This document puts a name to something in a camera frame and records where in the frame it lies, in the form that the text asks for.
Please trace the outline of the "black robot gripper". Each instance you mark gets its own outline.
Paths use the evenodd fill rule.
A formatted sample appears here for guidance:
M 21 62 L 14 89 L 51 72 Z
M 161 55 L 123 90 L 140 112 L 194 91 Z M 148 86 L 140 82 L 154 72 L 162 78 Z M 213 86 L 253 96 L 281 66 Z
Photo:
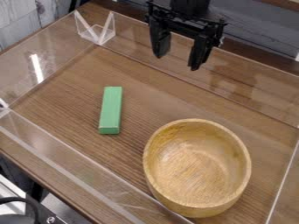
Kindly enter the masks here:
M 202 34 L 193 40 L 188 59 L 188 67 L 196 71 L 209 57 L 212 39 L 221 39 L 225 19 L 210 12 L 210 0 L 146 0 L 145 3 L 145 22 L 157 59 L 169 52 L 170 32 L 189 38 Z

